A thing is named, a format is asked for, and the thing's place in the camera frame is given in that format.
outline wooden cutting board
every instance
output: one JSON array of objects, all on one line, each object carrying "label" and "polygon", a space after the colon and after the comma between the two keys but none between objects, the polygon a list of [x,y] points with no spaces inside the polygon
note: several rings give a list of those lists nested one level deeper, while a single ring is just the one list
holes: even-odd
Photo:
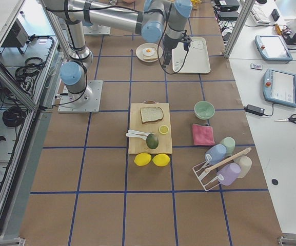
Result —
[{"label": "wooden cutting board", "polygon": [[[142,124],[140,108],[146,107],[160,107],[164,112],[164,118],[158,122],[149,122]],[[159,133],[158,128],[161,125],[167,125],[169,132],[166,135]],[[128,153],[130,155],[147,152],[150,154],[172,154],[172,134],[170,127],[170,115],[169,115],[169,104],[156,103],[156,104],[131,104],[131,112],[129,119],[129,129],[137,130],[141,132],[151,132],[157,135],[159,145],[156,149],[148,148],[146,142],[141,138],[129,138]]]}]

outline fried egg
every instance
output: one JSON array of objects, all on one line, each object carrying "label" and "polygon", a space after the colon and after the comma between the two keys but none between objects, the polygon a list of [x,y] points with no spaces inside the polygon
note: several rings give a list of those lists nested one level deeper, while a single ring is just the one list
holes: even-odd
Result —
[{"label": "fried egg", "polygon": [[145,56],[153,56],[155,53],[155,48],[151,48],[151,47],[143,48],[142,53]]}]

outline plate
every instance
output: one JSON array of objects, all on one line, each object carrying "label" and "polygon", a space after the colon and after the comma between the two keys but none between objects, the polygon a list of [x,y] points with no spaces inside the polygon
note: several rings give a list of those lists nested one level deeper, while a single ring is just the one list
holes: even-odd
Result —
[{"label": "plate", "polygon": [[[137,49],[135,51],[136,52],[136,56],[141,61],[143,61],[145,63],[153,63],[153,62],[155,62],[158,59],[155,59],[155,60],[144,60],[143,59],[143,52],[142,52],[142,50],[144,48],[155,48],[157,50],[157,47],[158,47],[158,45],[157,44],[154,44],[154,43],[144,43],[144,44],[142,44],[142,45],[140,45],[140,46],[137,47]],[[161,58],[162,56],[163,56],[163,49],[162,49],[162,47],[159,46],[159,58]]]}]

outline white table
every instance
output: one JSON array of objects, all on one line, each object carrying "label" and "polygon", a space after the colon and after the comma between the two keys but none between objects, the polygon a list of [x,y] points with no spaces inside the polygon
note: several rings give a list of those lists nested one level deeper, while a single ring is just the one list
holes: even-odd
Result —
[{"label": "white table", "polygon": [[[277,22],[272,24],[285,25],[286,21],[284,20],[282,14],[279,11],[279,8],[274,1],[268,0],[266,4],[260,5],[261,9],[266,16],[269,16],[271,19],[271,12],[273,9],[277,9],[280,17]],[[231,52],[230,58],[232,59],[256,59],[262,60],[260,53],[257,50],[257,46],[254,42],[256,35],[277,35],[274,26],[258,26],[252,21],[252,17],[249,16],[245,23],[245,26],[242,28],[239,38],[236,41],[235,46]],[[296,50],[289,51],[292,55],[293,60],[296,60]]]},{"label": "white table", "polygon": [[[267,68],[296,74],[296,61],[285,65],[270,65],[264,61],[264,70],[250,69],[255,60],[230,59],[243,105],[265,108],[271,114],[271,103],[262,92],[262,77]],[[296,114],[296,108],[274,105],[272,117],[259,117],[246,113],[275,212],[283,233],[296,234],[296,125],[291,122],[274,122],[275,119]],[[279,181],[277,186],[271,180]]]}]

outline lemon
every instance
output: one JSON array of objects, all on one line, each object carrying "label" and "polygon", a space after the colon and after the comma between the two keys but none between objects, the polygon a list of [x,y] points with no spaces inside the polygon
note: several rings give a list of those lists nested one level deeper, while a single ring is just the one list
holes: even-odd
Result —
[{"label": "lemon", "polygon": [[156,166],[164,167],[169,164],[170,158],[166,154],[158,154],[152,159],[152,161]]},{"label": "lemon", "polygon": [[168,126],[166,126],[166,125],[161,125],[161,126],[159,127],[158,131],[159,131],[161,134],[165,135],[165,134],[168,133],[169,128],[168,128]]},{"label": "lemon", "polygon": [[149,153],[137,154],[134,162],[139,167],[147,165],[151,161],[151,155]]}]

